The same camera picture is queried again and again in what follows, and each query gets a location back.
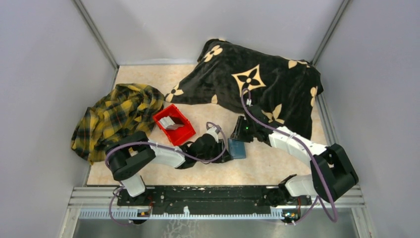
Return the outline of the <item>blue card holder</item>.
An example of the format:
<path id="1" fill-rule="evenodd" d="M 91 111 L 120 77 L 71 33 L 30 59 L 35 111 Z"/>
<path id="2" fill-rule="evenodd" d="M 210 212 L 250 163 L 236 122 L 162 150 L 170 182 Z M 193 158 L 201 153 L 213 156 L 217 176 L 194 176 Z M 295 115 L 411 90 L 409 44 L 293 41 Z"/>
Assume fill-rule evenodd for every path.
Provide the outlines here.
<path id="1" fill-rule="evenodd" d="M 228 139 L 229 153 L 233 159 L 245 159 L 247 157 L 245 143 L 235 139 Z"/>

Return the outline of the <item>red plastic bin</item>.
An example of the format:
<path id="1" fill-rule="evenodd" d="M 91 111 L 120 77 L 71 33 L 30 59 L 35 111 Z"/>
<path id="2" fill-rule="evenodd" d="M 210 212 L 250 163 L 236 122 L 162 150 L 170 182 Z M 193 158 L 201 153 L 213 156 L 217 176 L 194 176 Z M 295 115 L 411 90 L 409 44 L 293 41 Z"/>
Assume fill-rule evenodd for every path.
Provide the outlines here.
<path id="1" fill-rule="evenodd" d="M 175 117 L 180 120 L 183 124 L 180 128 L 171 130 L 166 129 L 159 120 L 164 117 Z M 187 142 L 188 139 L 192 138 L 196 134 L 193 126 L 189 120 L 181 113 L 181 111 L 174 105 L 171 104 L 168 107 L 164 108 L 162 111 L 158 112 L 153 116 L 153 119 L 160 130 L 166 135 L 167 139 L 171 142 L 172 145 L 178 146 Z"/>

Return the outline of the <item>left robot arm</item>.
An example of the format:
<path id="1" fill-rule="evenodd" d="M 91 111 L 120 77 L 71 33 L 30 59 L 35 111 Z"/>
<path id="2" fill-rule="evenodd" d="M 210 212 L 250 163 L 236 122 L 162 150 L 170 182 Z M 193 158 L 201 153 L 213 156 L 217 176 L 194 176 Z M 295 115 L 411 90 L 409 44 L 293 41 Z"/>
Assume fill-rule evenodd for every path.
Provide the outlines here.
<path id="1" fill-rule="evenodd" d="M 194 142 L 181 146 L 167 146 L 148 139 L 142 131 L 136 132 L 105 149 L 105 164 L 113 179 L 123 186 L 129 199 L 143 205 L 149 198 L 139 171 L 148 164 L 162 164 L 184 170 L 197 162 L 224 163 L 231 160 L 226 138 L 220 139 L 218 131 L 207 131 Z"/>

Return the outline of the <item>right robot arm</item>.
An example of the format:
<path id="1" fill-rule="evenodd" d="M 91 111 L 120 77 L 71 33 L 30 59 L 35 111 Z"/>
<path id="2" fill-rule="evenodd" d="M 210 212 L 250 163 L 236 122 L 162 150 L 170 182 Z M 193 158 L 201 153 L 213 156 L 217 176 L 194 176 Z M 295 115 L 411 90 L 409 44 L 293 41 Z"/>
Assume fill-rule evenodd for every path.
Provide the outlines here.
<path id="1" fill-rule="evenodd" d="M 285 125 L 269 122 L 258 106 L 238 116 L 234 140 L 251 143 L 254 139 L 283 150 L 311 169 L 309 175 L 290 175 L 279 184 L 279 199 L 292 204 L 300 196 L 318 196 L 336 201 L 359 182 L 359 177 L 344 148 L 315 143 L 291 131 Z"/>

